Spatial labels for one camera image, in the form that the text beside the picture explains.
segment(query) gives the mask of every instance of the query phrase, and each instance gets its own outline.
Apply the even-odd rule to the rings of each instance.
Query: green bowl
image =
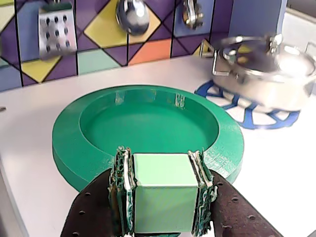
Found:
[[[147,85],[107,88],[72,102],[57,118],[52,142],[58,170],[78,191],[112,167],[118,146],[133,153],[204,149],[207,167],[230,182],[243,154],[241,130],[223,109],[189,92]]]

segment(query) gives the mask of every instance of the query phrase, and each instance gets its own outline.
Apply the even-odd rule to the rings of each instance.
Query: silver pot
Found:
[[[316,63],[308,54],[274,37],[232,37],[214,45],[204,42],[214,58],[216,85],[261,105],[264,111],[298,111],[310,97]]]

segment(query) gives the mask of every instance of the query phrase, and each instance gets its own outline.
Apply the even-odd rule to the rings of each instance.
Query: spoon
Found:
[[[120,0],[116,16],[118,24],[132,36],[143,35],[149,27],[149,13],[143,0]]]

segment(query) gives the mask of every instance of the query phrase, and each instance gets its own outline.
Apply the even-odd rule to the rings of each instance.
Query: green block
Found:
[[[191,232],[198,182],[187,154],[134,154],[135,233]]]

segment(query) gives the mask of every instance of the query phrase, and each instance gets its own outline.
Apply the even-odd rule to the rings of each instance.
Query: wall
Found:
[[[71,0],[78,51],[42,61],[38,10],[52,0],[0,0],[0,91],[197,53],[203,39],[228,36],[233,5],[238,1],[198,0],[204,25],[192,31],[182,21],[183,0],[146,0],[150,27],[143,36],[130,37],[117,25],[117,0]]]

